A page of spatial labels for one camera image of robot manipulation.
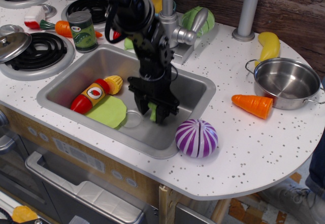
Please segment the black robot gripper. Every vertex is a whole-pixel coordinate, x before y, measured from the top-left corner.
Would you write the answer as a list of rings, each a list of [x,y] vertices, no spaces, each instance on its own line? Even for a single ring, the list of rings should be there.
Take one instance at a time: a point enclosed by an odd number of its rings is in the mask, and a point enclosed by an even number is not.
[[[157,104],[156,123],[162,124],[170,113],[177,115],[179,100],[171,92],[172,68],[167,68],[164,74],[156,79],[142,77],[128,77],[129,90],[134,93],[139,112],[144,115],[148,110],[148,103]]]

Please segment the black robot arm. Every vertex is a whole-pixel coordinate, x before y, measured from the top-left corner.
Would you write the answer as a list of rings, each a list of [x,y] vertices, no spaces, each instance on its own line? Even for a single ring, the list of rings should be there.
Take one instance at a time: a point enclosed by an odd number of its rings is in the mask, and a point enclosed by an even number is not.
[[[139,76],[128,77],[138,110],[151,110],[152,120],[161,124],[178,113],[179,100],[170,90],[174,52],[164,27],[155,17],[151,0],[108,0],[105,37],[110,43],[125,38],[133,42],[140,62]]]

